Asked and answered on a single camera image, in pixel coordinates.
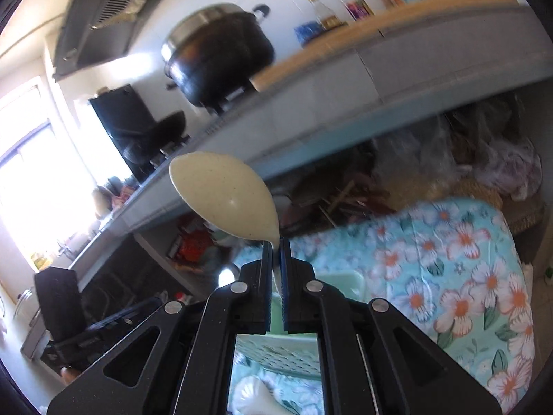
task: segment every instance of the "metal bolt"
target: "metal bolt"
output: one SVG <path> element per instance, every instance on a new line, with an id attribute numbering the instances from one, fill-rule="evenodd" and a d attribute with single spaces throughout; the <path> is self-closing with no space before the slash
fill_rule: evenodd
<path id="1" fill-rule="evenodd" d="M 164 309 L 169 315 L 178 314 L 182 309 L 182 304 L 178 301 L 170 301 L 165 304 Z"/>
<path id="2" fill-rule="evenodd" d="M 248 284 L 242 281 L 236 281 L 231 284 L 231 292 L 234 293 L 244 293 L 248 290 Z"/>
<path id="3" fill-rule="evenodd" d="M 313 280 L 305 284 L 305 288 L 310 292 L 320 292 L 322 290 L 322 282 Z"/>
<path id="4" fill-rule="evenodd" d="M 385 299 L 375 299 L 373 301 L 373 309 L 376 310 L 377 312 L 386 312 L 389 308 L 390 308 L 390 305 L 388 304 L 388 302 L 385 300 Z"/>

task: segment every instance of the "spoon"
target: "spoon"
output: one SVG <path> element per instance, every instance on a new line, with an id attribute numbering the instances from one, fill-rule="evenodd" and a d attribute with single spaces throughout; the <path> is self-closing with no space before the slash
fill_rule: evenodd
<path id="1" fill-rule="evenodd" d="M 279 247 L 277 208 L 269 189 L 248 165 L 227 154 L 197 151 L 169 166 L 171 182 L 187 205 L 221 231 Z"/>

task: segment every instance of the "cloth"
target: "cloth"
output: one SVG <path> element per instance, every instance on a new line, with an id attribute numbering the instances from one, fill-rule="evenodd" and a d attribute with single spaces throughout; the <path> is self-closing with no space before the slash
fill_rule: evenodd
<path id="1" fill-rule="evenodd" d="M 294 238 L 290 246 L 315 274 L 363 274 L 363 301 L 391 302 L 485 386 L 504 413 L 526 392 L 534 359 L 532 312 L 500 211 L 474 199 L 421 202 L 394 216 Z M 234 262 L 259 258 L 259 248 L 245 248 Z M 322 395 L 303 398 L 293 387 L 301 380 L 273 374 L 277 399 L 294 402 L 301 415 L 323 413 Z"/>

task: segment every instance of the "pot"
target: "pot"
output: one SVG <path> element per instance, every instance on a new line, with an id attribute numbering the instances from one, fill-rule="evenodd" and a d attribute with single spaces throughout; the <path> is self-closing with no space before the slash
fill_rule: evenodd
<path id="1" fill-rule="evenodd" d="M 222 3 L 182 20 L 165 41 L 165 73 L 195 106 L 219 108 L 225 97 L 249 88 L 250 77 L 270 65 L 274 49 L 259 27 L 270 10 Z"/>

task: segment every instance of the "wooden countertop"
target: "wooden countertop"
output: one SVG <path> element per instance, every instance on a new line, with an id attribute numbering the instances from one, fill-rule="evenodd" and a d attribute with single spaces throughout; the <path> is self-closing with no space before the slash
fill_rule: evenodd
<path id="1" fill-rule="evenodd" d="M 251 82 L 259 92 L 262 92 L 314 62 L 372 36 L 383 36 L 381 30 L 390 27 L 407 25 L 430 16 L 440 16 L 466 9 L 518 5 L 517 0 L 421 0 L 397 6 L 313 40 L 302 51 L 256 74 Z"/>

